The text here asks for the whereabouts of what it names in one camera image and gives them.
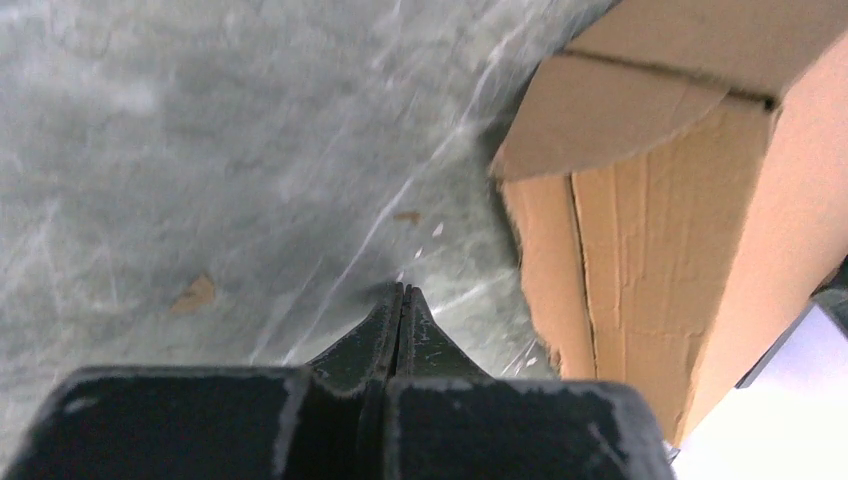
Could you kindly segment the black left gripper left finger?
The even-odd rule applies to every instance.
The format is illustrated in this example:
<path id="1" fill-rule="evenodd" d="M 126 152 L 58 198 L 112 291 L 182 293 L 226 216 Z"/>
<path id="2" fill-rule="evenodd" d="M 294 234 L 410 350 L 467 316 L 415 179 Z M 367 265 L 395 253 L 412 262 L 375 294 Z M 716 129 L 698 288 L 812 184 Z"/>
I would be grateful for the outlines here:
<path id="1" fill-rule="evenodd" d="M 377 479 L 403 287 L 304 365 L 98 365 L 48 396 L 9 479 Z"/>

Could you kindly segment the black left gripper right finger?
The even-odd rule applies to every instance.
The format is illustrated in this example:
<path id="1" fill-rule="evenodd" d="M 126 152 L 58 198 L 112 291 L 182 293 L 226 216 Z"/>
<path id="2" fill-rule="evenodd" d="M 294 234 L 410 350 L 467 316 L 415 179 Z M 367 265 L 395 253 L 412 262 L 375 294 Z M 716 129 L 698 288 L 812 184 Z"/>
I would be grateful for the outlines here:
<path id="1" fill-rule="evenodd" d="M 409 286 L 385 390 L 388 479 L 672 479 L 663 435 L 632 387 L 604 381 L 426 377 L 464 354 Z"/>

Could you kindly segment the brown cardboard box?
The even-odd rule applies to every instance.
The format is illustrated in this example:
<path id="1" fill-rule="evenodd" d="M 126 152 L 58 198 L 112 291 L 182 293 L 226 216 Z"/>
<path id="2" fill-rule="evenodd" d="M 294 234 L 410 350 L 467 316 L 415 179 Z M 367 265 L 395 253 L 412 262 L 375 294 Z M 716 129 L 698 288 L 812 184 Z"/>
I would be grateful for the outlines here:
<path id="1" fill-rule="evenodd" d="M 847 254 L 847 4 L 623 1 L 491 171 L 560 374 L 632 385 L 680 445 Z"/>

